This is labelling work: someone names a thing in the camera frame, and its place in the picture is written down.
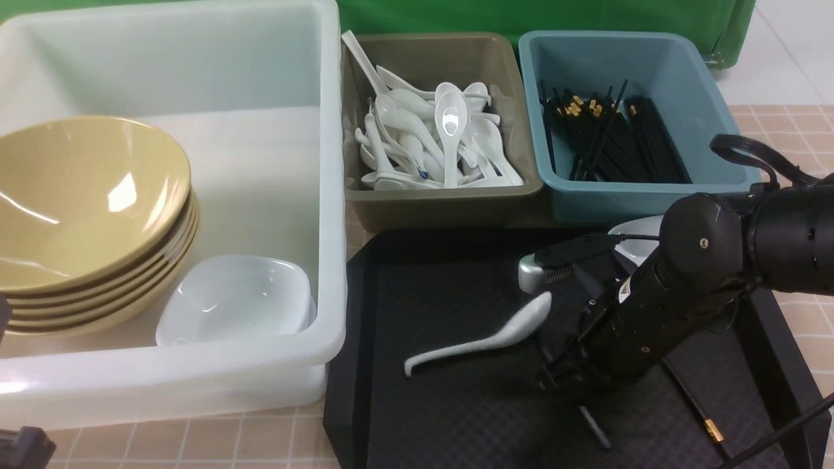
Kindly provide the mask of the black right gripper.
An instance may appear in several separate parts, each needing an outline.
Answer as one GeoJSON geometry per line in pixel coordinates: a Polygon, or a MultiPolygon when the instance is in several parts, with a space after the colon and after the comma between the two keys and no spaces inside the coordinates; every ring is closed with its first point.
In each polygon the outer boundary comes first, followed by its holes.
{"type": "Polygon", "coordinates": [[[542,365],[536,372],[539,385],[548,391],[616,391],[637,381],[635,375],[617,376],[603,359],[615,353],[593,344],[593,335],[618,342],[624,334],[613,324],[616,291],[637,265],[615,251],[608,251],[573,265],[572,275],[541,286],[534,293],[550,291],[550,315],[534,332],[542,365]]]}

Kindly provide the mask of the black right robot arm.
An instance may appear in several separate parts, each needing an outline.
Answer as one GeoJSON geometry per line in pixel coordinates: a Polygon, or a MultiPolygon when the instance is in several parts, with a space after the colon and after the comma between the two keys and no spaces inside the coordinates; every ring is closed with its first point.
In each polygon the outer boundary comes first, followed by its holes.
{"type": "Polygon", "coordinates": [[[670,205],[658,245],[623,277],[571,270],[590,297],[560,347],[540,345],[540,386],[564,397],[640,380],[730,304],[762,286],[832,295],[832,177],[808,189],[756,184],[750,193],[695,193],[670,205]]]}

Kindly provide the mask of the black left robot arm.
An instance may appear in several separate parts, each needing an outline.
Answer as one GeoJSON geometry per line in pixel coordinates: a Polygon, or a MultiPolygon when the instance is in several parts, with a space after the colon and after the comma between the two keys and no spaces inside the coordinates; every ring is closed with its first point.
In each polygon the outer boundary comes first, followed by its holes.
{"type": "Polygon", "coordinates": [[[1,430],[1,468],[47,468],[56,449],[42,428],[1,430]]]}

